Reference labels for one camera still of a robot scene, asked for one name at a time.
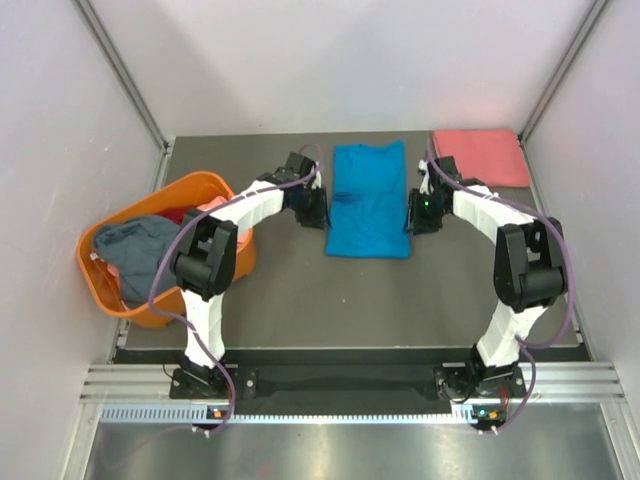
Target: white cable tray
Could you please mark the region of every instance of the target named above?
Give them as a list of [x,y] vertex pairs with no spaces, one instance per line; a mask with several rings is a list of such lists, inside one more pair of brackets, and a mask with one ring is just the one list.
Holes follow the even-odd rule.
[[[209,405],[107,404],[102,410],[103,423],[219,423]],[[237,424],[426,424],[449,425],[474,423],[471,405],[452,405],[451,413],[421,415],[234,415],[229,423]]]

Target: folded towel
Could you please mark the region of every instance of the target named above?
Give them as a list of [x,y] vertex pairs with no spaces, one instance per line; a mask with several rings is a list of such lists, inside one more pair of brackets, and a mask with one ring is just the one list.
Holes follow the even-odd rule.
[[438,157],[453,155],[463,178],[477,178],[488,187],[529,186],[529,170],[510,128],[438,130],[433,143]]
[[404,144],[337,146],[327,255],[407,258]]

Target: white wall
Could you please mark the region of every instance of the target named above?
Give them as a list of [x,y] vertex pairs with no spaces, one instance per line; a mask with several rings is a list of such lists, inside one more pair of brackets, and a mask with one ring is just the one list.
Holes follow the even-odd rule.
[[640,424],[640,3],[612,2],[528,150],[563,222],[593,347]]
[[524,126],[587,0],[92,0],[167,136]]
[[0,478],[54,477],[106,327],[81,232],[148,193],[158,161],[69,0],[0,2]]

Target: dark gray table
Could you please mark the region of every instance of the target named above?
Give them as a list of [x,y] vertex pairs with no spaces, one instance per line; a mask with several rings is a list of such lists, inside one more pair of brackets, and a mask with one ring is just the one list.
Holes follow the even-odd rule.
[[[178,137],[167,182],[196,170],[221,175],[240,192],[258,175],[283,165],[291,150],[318,143],[325,152],[323,180],[333,183],[333,147],[352,143],[406,145],[408,187],[421,177],[428,132],[325,133]],[[528,189],[498,189],[533,205]],[[229,347],[469,346],[486,330],[497,298],[493,245],[473,227],[446,218],[434,235],[411,239],[408,260],[348,259],[324,254],[326,233],[300,227],[291,212],[255,229],[258,261],[251,275],[227,291],[224,340]],[[558,329],[566,308],[556,302],[533,328],[542,341]],[[573,331],[563,345],[576,345]],[[132,326],[128,348],[184,346],[181,325],[160,331]]]

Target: gray cloth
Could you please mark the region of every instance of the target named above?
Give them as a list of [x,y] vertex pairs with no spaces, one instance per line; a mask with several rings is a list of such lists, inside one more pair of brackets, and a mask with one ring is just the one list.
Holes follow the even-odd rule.
[[[147,302],[153,277],[178,230],[180,227],[169,219],[143,215],[103,225],[94,235],[93,250],[120,271],[120,296],[128,307]],[[175,285],[176,277],[167,268],[158,294]]]

